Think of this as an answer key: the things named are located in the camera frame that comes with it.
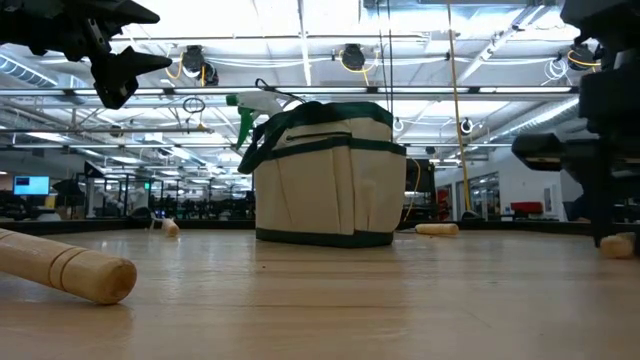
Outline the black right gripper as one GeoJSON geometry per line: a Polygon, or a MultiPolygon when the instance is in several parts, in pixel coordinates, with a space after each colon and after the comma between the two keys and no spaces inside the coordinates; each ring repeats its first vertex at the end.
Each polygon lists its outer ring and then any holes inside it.
{"type": "MultiPolygon", "coordinates": [[[[613,232],[612,175],[617,166],[640,164],[640,65],[585,76],[579,88],[577,116],[586,121],[591,138],[561,140],[556,135],[516,137],[512,153],[531,170],[580,171],[605,169],[593,185],[593,237],[596,248],[613,232]]],[[[640,255],[640,231],[634,254],[640,255]]]]}

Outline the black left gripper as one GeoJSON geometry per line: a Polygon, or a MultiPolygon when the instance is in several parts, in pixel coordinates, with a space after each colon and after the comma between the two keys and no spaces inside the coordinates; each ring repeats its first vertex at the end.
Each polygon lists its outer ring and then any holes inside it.
{"type": "Polygon", "coordinates": [[[102,104],[120,109],[139,88],[139,75],[167,68],[172,60],[131,46],[111,53],[105,19],[155,24],[159,15],[134,0],[0,0],[0,46],[23,45],[37,56],[55,51],[72,62],[88,58],[102,104]]]}

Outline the wooden handled garden tool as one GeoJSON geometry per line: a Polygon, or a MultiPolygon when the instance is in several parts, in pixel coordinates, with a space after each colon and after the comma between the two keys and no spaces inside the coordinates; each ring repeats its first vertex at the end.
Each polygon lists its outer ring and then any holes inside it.
{"type": "Polygon", "coordinates": [[[459,227],[454,223],[423,223],[415,226],[418,234],[433,236],[456,236],[459,227]]]}
{"type": "Polygon", "coordinates": [[[102,305],[126,298],[137,281],[128,259],[4,228],[0,272],[102,305]]]}
{"type": "Polygon", "coordinates": [[[162,230],[167,237],[171,238],[178,237],[180,233],[180,228],[173,218],[152,218],[148,230],[162,230]]]}
{"type": "Polygon", "coordinates": [[[600,252],[610,259],[631,259],[635,256],[635,241],[633,232],[610,235],[601,239],[600,252]]]}

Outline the green spray bottle white trigger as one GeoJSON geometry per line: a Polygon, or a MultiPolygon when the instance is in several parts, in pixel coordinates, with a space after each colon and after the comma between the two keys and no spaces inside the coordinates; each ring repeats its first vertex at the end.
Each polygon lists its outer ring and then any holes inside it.
{"type": "Polygon", "coordinates": [[[273,116],[283,111],[280,100],[285,100],[282,95],[266,91],[248,91],[226,96],[226,104],[235,106],[240,115],[236,149],[240,149],[247,139],[252,119],[256,120],[260,115],[273,116]]]}

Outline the beige green canvas gardening bag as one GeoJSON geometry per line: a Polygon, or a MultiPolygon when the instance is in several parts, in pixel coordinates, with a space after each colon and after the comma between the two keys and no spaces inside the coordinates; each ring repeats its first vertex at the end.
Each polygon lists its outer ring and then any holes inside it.
{"type": "Polygon", "coordinates": [[[256,126],[238,167],[255,182],[262,241],[387,246],[401,220],[406,149],[372,102],[307,102],[256,126]]]}

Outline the red box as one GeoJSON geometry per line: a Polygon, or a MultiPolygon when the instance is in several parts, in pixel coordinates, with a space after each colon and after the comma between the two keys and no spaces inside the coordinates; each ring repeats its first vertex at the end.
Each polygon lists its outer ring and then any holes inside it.
{"type": "Polygon", "coordinates": [[[529,215],[540,215],[544,213],[544,206],[541,202],[525,201],[512,202],[511,210],[515,216],[528,217],[529,215]]]}

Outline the black background workstation frames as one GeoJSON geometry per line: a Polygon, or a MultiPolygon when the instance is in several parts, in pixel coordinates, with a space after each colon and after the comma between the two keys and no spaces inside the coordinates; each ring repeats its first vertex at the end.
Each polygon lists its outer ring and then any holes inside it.
{"type": "Polygon", "coordinates": [[[100,167],[87,161],[50,190],[68,219],[255,217],[253,179],[223,167],[100,167]]]}

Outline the blue lit computer monitor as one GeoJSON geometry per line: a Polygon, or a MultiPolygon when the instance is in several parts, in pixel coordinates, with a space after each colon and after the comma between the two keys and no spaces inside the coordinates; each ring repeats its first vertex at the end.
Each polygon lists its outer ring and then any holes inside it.
{"type": "Polygon", "coordinates": [[[50,190],[48,176],[15,176],[13,194],[19,196],[47,196],[50,190]]]}

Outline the black cabinet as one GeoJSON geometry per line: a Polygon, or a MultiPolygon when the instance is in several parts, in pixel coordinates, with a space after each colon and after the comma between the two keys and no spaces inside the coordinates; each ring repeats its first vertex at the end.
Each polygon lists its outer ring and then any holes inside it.
{"type": "Polygon", "coordinates": [[[430,221],[437,217],[435,165],[427,159],[406,160],[404,221],[430,221]]]}

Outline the long ceiling light rail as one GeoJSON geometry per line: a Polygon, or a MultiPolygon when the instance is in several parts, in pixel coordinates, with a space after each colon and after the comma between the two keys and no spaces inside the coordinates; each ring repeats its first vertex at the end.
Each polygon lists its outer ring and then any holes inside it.
{"type": "MultiPolygon", "coordinates": [[[[240,92],[257,91],[257,87],[192,87],[192,88],[141,88],[135,94],[138,96],[151,95],[222,95],[240,92]]],[[[452,87],[277,87],[278,91],[296,95],[353,95],[353,94],[453,94],[452,87]]],[[[577,86],[471,86],[458,87],[459,93],[471,94],[574,94],[579,92],[577,86]]],[[[0,89],[0,96],[96,96],[97,91],[89,88],[61,89],[0,89]]]]}

